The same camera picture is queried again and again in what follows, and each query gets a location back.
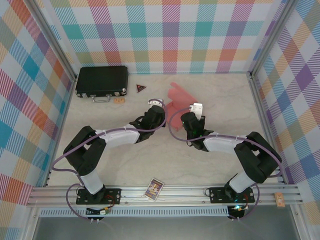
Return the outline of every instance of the small wooden block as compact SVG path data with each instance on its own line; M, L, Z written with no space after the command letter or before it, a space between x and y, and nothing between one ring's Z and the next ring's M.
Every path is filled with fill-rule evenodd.
M285 198L282 192L276 192L274 194L277 207L285 207Z
M124 97L117 97L113 100L115 104L124 104L125 103L125 98Z

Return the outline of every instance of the red triangular object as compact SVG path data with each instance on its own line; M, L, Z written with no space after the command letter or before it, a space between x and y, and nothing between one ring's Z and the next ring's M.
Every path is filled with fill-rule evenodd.
M139 85L139 84L137 84L136 85L136 91L137 91L137 93L140 93L143 89L145 89L146 88L146 86L142 86L142 85Z

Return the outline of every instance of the marble floor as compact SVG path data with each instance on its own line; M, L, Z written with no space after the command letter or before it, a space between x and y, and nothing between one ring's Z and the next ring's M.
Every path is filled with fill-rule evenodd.
M148 99L160 98L165 103L170 83L176 82L203 104L205 128L220 134L262 134L254 100L245 74L151 74L130 75L124 104L93 103L73 94L64 124L57 157L79 130L87 125L93 129L119 128L148 110ZM137 93L136 84L146 86ZM176 132L186 138L181 129ZM66 159L58 168L70 168ZM188 147L171 137L168 127L161 128L149 140L139 144L122 145L105 151L97 166L106 185L148 185L156 178L167 185L225 183L242 166L233 154L204 152ZM75 175L53 171L50 186L77 183Z

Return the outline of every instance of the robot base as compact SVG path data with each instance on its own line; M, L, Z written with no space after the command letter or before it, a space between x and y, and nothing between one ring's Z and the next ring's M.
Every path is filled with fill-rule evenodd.
M225 194L224 187L210 187L208 190L212 204L246 204L255 202L255 196L251 187L239 193L234 200L230 200Z
M106 188L104 191L104 197L97 202L93 199L92 194L87 189L79 189L77 192L77 198L75 204L77 205L119 205L121 199L120 188Z

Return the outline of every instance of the pink plastic object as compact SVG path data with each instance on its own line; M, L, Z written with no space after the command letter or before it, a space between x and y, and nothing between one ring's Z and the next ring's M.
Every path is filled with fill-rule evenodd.
M190 93L184 90L177 83L172 82L170 85L173 88L170 88L168 91L168 97L172 100L169 102L166 107L168 111L167 123L169 122L171 116L180 109L188 108L189 105L197 103L197 99L195 99ZM176 131L179 131L182 128L181 115L185 114L187 111L182 111L178 113L171 122L171 127Z

